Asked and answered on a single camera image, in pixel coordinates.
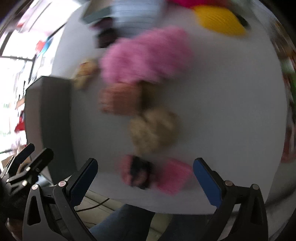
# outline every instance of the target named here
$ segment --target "cable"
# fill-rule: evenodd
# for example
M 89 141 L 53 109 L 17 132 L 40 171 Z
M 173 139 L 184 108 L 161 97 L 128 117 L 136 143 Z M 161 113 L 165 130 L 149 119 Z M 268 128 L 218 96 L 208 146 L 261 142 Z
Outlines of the cable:
M 82 211 L 86 211 L 86 210 L 90 210 L 90 209 L 93 209 L 93 208 L 96 208 L 98 206 L 101 206 L 102 204 L 104 204 L 105 202 L 107 202 L 110 198 L 107 198 L 105 201 L 102 201 L 101 203 L 99 203 L 98 205 L 96 206 L 93 206 L 93 207 L 89 207 L 89 208 L 85 208 L 85 209 L 80 209 L 80 210 L 77 210 L 76 212 L 82 212 Z
M 93 225 L 96 225 L 95 223 L 90 223 L 90 222 L 86 222 L 86 221 L 82 221 L 84 223 L 89 223 L 89 224 L 93 224 Z

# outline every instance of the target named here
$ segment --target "beige plush toy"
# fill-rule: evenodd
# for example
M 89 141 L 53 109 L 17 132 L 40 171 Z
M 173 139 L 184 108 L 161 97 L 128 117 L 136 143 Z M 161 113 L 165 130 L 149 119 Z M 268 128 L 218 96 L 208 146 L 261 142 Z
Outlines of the beige plush toy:
M 130 122 L 132 142 L 138 155 L 173 144 L 179 133 L 179 118 L 165 108 L 148 109 Z
M 74 87 L 76 89 L 84 89 L 88 81 L 98 71 L 97 62 L 92 59 L 86 59 L 83 61 L 73 77 Z

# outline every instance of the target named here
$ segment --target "floor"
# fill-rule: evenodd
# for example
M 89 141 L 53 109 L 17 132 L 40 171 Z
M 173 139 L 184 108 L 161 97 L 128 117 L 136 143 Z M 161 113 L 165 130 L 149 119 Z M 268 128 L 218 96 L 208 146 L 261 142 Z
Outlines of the floor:
M 75 207 L 75 209 L 80 210 L 84 208 L 93 207 L 106 199 L 107 198 L 104 196 L 96 194 L 92 191 L 87 191 L 82 203 L 79 206 Z M 91 228 L 94 225 L 102 222 L 107 216 L 109 216 L 112 212 L 120 208 L 122 205 L 122 203 L 110 199 L 103 205 L 91 210 L 79 212 L 78 215 L 84 222 L 85 226 Z M 167 228 L 171 218 L 172 215 L 170 214 L 155 214 L 154 218 L 152 219 L 146 241 L 157 241 L 161 234 Z

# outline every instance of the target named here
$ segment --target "yellow toy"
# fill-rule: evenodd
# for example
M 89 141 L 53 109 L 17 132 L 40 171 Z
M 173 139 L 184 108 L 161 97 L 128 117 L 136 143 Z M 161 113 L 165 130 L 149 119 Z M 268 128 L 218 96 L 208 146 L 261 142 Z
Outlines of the yellow toy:
M 216 6 L 193 7 L 199 23 L 204 28 L 226 35 L 242 36 L 246 34 L 245 28 L 238 18 L 227 8 Z

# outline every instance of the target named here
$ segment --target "screw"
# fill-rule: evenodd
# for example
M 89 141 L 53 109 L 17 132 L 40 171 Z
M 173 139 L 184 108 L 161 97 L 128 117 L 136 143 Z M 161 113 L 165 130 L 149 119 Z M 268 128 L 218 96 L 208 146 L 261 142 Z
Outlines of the screw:
M 23 180 L 22 185 L 25 187 L 28 184 L 27 180 Z
M 233 182 L 229 181 L 229 180 L 226 180 L 225 185 L 228 186 L 228 187 L 231 187 L 233 185 Z
M 33 190 L 36 190 L 38 188 L 38 184 L 34 184 L 33 186 L 32 186 L 32 189 Z
M 259 186 L 257 184 L 253 184 L 252 188 L 255 189 L 255 190 L 259 190 Z
M 60 187 L 63 187 L 63 186 L 65 186 L 65 185 L 66 185 L 66 181 L 60 181 L 60 182 L 59 182 L 59 186 L 60 186 Z

